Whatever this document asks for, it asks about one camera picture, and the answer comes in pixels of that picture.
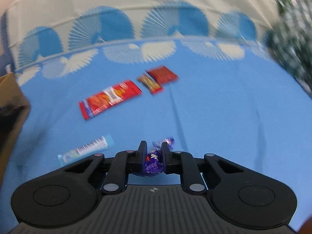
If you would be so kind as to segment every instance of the red snack package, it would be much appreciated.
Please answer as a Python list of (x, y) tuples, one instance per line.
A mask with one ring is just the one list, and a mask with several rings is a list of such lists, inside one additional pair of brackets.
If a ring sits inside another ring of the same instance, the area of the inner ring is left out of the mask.
[(170, 71), (165, 66), (160, 66), (158, 68), (147, 70), (146, 72), (151, 77), (153, 77), (158, 84), (170, 83), (179, 78), (175, 73)]
[(163, 91), (163, 87), (161, 87), (153, 79), (149, 78), (146, 74), (143, 74), (142, 76), (138, 77), (138, 81), (144, 83), (144, 85), (149, 88), (152, 94), (156, 94), (158, 92)]
[(83, 117), (87, 120), (107, 108), (138, 96), (141, 93), (142, 91), (131, 80), (126, 80), (88, 97), (79, 102), (79, 106)]

